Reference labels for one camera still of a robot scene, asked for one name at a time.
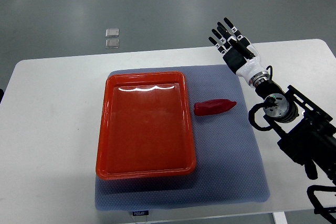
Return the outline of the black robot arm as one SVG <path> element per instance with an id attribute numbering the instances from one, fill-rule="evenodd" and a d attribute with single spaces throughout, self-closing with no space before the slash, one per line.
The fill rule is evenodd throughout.
<path id="1" fill-rule="evenodd" d="M 323 171 L 335 182 L 335 59 L 320 40 L 252 44 L 228 20 L 217 24 L 210 42 L 229 69 L 261 97 L 249 113 L 259 131 L 274 131 L 279 148 L 304 167 L 307 177 Z"/>

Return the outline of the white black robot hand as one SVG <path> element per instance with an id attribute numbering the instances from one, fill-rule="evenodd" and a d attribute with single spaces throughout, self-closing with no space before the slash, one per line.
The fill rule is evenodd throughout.
<path id="1" fill-rule="evenodd" d="M 227 17 L 224 17 L 224 22 L 230 31 L 221 22 L 217 23 L 217 30 L 212 29 L 212 33 L 222 45 L 213 37 L 208 37 L 208 40 L 223 55 L 229 69 L 234 74 L 243 77 L 246 82 L 269 80 L 270 74 L 261 65 L 261 57 L 256 48 Z"/>

